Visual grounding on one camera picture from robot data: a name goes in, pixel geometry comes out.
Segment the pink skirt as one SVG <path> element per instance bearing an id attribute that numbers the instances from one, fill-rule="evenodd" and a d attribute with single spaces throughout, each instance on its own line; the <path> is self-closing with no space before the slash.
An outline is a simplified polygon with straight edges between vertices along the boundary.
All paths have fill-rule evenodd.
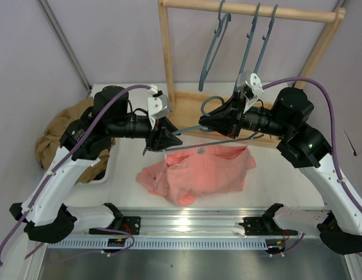
<path id="1" fill-rule="evenodd" d="M 150 194 L 185 207 L 198 197 L 243 191 L 256 162 L 246 146 L 212 145 L 178 150 L 145 167 L 136 181 Z"/>

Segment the tan garment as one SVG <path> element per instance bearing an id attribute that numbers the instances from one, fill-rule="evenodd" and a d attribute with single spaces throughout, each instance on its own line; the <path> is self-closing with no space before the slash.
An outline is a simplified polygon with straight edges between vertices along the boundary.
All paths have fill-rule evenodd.
<path id="1" fill-rule="evenodd" d="M 79 119 L 85 110 L 93 105 L 93 98 L 89 97 L 79 103 L 63 109 L 57 114 L 44 130 L 35 145 L 36 159 L 40 162 L 41 168 L 47 170 L 60 145 L 60 138 L 67 129 L 67 126 L 73 121 Z M 87 168 L 77 179 L 77 183 L 89 183 L 91 181 L 101 180 L 106 172 L 110 148 L 102 151 L 99 155 L 100 162 L 93 167 Z"/>

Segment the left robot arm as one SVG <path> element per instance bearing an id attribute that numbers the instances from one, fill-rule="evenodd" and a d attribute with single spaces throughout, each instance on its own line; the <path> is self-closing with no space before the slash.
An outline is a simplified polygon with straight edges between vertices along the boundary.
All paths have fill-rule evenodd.
<path id="1" fill-rule="evenodd" d="M 148 86 L 147 108 L 136 115 L 129 88 L 107 86 L 93 103 L 70 123 L 60 138 L 54 160 L 32 195 L 11 206 L 10 212 L 32 241 L 55 244 L 71 233 L 105 234 L 120 230 L 124 217 L 112 203 L 72 207 L 65 197 L 82 173 L 97 164 L 114 138 L 144 139 L 148 151 L 162 151 L 182 142 L 168 120 L 171 103 L 156 86 Z"/>

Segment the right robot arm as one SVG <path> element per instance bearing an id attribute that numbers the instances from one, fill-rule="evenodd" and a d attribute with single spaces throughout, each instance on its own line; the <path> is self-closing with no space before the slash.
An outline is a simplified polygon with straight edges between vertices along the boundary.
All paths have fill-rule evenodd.
<path id="1" fill-rule="evenodd" d="M 338 176 L 331 145 L 321 132 L 307 124 L 314 105 L 303 90 L 294 87 L 282 89 L 270 109 L 245 109 L 251 96 L 248 88 L 233 93 L 227 102 L 204 113 L 199 123 L 230 138 L 236 138 L 240 130 L 279 137 L 277 150 L 281 156 L 314 185 L 329 210 L 302 211 L 275 203 L 249 233 L 276 235 L 282 230 L 294 230 L 319 237 L 335 253 L 361 254 L 362 213 L 359 208 L 362 199 L 357 197 L 358 204 L 353 204 L 350 194 L 355 192 L 347 179 Z"/>

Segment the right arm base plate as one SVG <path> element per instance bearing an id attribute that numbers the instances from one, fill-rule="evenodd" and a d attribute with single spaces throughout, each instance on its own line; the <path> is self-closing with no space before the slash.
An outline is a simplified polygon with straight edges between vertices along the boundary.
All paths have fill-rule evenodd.
<path id="1" fill-rule="evenodd" d="M 264 223 L 261 216 L 245 217 L 238 225 L 243 227 L 247 236 L 268 236 L 275 232 L 274 229 Z"/>

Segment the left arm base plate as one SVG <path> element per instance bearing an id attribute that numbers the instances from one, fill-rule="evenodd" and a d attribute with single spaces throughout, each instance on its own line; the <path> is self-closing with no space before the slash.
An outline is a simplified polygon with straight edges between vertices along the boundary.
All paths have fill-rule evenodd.
<path id="1" fill-rule="evenodd" d="M 121 219 L 115 219 L 111 225 L 107 228 L 94 228 L 89 229 L 91 235 L 108 235 L 118 234 L 118 231 L 126 232 L 131 235 L 139 235 L 141 229 L 141 217 L 140 216 L 124 216 Z"/>

